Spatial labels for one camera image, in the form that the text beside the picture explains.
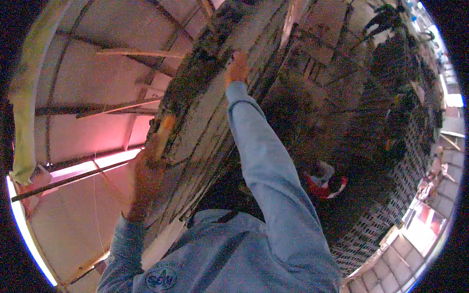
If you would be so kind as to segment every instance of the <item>hand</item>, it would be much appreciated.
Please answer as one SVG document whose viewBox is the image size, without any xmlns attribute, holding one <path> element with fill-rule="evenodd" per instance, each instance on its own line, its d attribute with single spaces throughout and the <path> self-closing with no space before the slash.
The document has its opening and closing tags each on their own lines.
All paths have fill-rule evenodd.
<svg viewBox="0 0 469 293">
<path fill-rule="evenodd" d="M 227 73 L 225 75 L 225 88 L 227 89 L 231 82 L 240 81 L 246 82 L 249 73 L 249 67 L 247 63 L 248 57 L 243 52 L 234 52 L 231 55 L 231 59 L 233 60 L 227 68 Z"/>
<path fill-rule="evenodd" d="M 149 207 L 168 199 L 163 193 L 163 176 L 170 164 L 166 159 L 155 160 L 152 157 L 153 151 L 161 143 L 164 142 L 154 133 L 147 147 L 129 163 L 133 188 L 130 203 L 122 214 L 130 222 L 143 222 Z"/>
</svg>

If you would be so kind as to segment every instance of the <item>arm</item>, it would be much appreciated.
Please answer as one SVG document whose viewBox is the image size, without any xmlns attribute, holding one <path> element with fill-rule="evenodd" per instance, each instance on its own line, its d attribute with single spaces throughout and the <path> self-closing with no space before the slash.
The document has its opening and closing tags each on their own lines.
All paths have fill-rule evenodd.
<svg viewBox="0 0 469 293">
<path fill-rule="evenodd" d="M 132 292 L 134 277 L 143 273 L 141 258 L 145 227 L 120 216 L 114 228 L 108 266 L 96 292 Z"/>
<path fill-rule="evenodd" d="M 244 83 L 232 82 L 226 96 L 243 176 L 264 214 L 272 252 L 303 281 L 338 288 L 338 266 L 286 149 Z"/>
</svg>

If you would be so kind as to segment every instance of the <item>metal pole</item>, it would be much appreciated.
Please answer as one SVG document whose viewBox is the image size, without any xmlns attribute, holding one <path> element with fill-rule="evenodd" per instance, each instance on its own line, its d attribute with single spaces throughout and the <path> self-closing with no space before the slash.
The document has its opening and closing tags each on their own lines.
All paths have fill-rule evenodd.
<svg viewBox="0 0 469 293">
<path fill-rule="evenodd" d="M 11 199 L 11 202 L 14 203 L 14 202 L 17 202 L 19 200 L 28 198 L 30 196 L 42 193 L 46 190 L 50 190 L 52 188 L 57 188 L 57 187 L 60 187 L 64 184 L 71 183 L 71 182 L 83 179 L 85 177 L 88 177 L 88 176 L 91 176 L 91 175 L 94 175 L 94 174 L 98 174 L 98 173 L 103 172 L 105 170 L 112 169 L 112 168 L 115 168 L 115 167 L 119 167 L 123 164 L 129 163 L 132 160 L 133 159 L 123 161 L 123 162 L 119 162 L 119 163 L 116 163 L 116 164 L 113 164 L 113 165 L 109 165 L 107 167 L 99 168 L 99 169 L 96 169 L 96 170 L 91 170 L 91 171 L 85 172 L 83 174 L 79 174 L 77 176 L 73 176 L 73 177 L 70 177 L 70 178 L 67 178 L 67 179 L 64 179 L 64 180 L 60 180 L 60 181 L 57 181 L 57 182 L 54 182 L 54 183 L 51 183 L 51 184 L 47 184 L 46 186 L 43 186 L 41 188 L 38 188 L 38 189 L 35 189 L 35 190 L 32 190 L 32 191 L 17 195 L 17 196 L 15 196 Z"/>
</svg>

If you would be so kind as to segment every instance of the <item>patch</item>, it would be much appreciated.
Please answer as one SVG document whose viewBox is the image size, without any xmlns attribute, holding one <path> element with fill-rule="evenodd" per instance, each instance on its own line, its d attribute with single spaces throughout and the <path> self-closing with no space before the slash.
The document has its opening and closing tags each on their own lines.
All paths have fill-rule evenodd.
<svg viewBox="0 0 469 293">
<path fill-rule="evenodd" d="M 154 292 L 168 290 L 176 284 L 177 276 L 174 270 L 159 268 L 148 273 L 145 278 L 147 287 Z"/>
</svg>

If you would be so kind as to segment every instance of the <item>blue object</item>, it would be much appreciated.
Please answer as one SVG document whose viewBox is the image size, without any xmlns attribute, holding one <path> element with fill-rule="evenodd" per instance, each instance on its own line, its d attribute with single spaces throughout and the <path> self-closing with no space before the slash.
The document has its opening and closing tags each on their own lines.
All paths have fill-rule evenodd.
<svg viewBox="0 0 469 293">
<path fill-rule="evenodd" d="M 265 224 L 204 210 L 165 258 L 141 269 L 145 227 L 120 217 L 97 292 L 338 292 L 339 267 L 295 166 L 242 82 L 226 91 L 242 173 Z"/>
</svg>

